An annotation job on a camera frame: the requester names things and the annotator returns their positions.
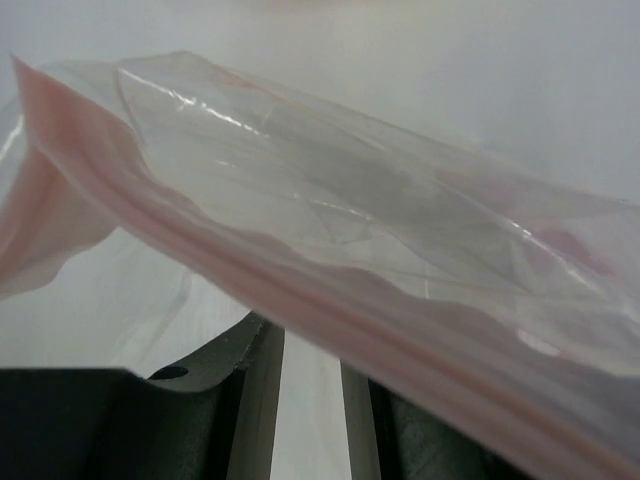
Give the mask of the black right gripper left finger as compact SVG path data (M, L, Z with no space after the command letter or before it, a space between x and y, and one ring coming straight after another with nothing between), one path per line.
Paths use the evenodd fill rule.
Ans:
M124 369L1 373L5 479L266 479L284 333L250 313L142 378Z

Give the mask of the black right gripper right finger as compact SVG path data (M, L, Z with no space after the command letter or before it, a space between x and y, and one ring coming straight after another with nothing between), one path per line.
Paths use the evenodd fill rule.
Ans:
M481 480L529 476L384 386L341 365L354 479Z

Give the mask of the clear zip top bag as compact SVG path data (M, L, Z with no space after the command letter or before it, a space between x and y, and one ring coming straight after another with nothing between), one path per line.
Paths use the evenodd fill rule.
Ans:
M223 291L534 477L638 477L637 205L189 52L13 69L5 362L150 370Z

